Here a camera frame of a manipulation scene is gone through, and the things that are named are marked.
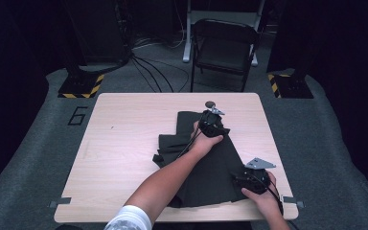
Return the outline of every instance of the white sleeve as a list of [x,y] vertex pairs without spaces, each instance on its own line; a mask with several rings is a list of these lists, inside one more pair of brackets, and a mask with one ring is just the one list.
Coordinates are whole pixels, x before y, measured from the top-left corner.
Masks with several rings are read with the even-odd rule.
[[151,230],[150,218],[142,209],[136,206],[124,206],[105,227],[105,230],[118,229]]

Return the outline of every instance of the yellow black striped tape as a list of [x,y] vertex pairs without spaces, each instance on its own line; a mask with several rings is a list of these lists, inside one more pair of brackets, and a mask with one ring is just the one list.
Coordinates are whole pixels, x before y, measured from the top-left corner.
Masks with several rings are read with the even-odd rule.
[[[280,77],[289,77],[289,75],[278,75]],[[271,89],[273,90],[274,96],[276,98],[282,98],[279,87],[277,86],[276,80],[274,79],[274,75],[268,75],[268,79],[270,80]]]
[[89,94],[58,94],[59,98],[93,98],[97,94],[100,89],[101,83],[103,82],[104,75],[100,75],[95,82],[94,87],[92,88]]

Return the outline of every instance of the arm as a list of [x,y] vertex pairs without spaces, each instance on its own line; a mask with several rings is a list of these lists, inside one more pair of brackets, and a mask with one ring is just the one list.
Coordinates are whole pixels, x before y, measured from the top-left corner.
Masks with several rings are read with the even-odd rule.
[[200,133],[186,154],[149,176],[127,200],[125,205],[134,205],[141,208],[148,214],[151,224],[154,224],[196,163],[210,151],[214,144],[222,139],[222,136],[208,138]]
[[[272,184],[270,184],[269,188],[271,191],[275,192],[276,188],[276,178],[271,172],[267,172]],[[280,213],[279,206],[277,204],[276,197],[269,191],[261,195],[257,195],[245,188],[241,189],[241,192],[255,201],[256,205],[258,206],[259,211],[264,216],[265,220],[267,220],[268,226],[270,229],[276,230],[289,230],[288,224],[286,220],[283,218],[282,214]]]

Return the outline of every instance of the person's right hand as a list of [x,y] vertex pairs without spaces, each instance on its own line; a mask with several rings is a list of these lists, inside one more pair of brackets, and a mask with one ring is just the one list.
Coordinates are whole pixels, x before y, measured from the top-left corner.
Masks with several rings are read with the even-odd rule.
[[[272,183],[270,183],[270,186],[268,186],[268,188],[273,191],[274,193],[276,193],[276,177],[274,177],[273,173],[267,171],[268,176],[270,178],[270,181]],[[250,199],[252,199],[253,201],[255,201],[256,205],[259,208],[259,211],[262,213],[262,215],[267,219],[270,215],[274,215],[274,214],[278,214],[280,212],[279,209],[279,205],[277,202],[277,197],[274,197],[274,195],[267,190],[266,192],[264,192],[261,195],[255,194],[245,188],[241,189],[241,192],[249,197]]]
[[196,136],[193,144],[190,146],[191,153],[199,154],[200,157],[204,157],[212,148],[213,145],[219,143],[223,136],[207,137],[198,127],[198,122],[194,123],[194,131],[191,136]]

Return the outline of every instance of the black chair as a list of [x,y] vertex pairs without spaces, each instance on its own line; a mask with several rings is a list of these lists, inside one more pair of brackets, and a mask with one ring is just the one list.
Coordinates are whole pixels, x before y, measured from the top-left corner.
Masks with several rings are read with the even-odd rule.
[[200,68],[201,73],[203,69],[209,69],[242,76],[241,92],[243,92],[257,47],[256,31],[245,24],[215,19],[201,19],[193,28],[191,92],[196,67]]

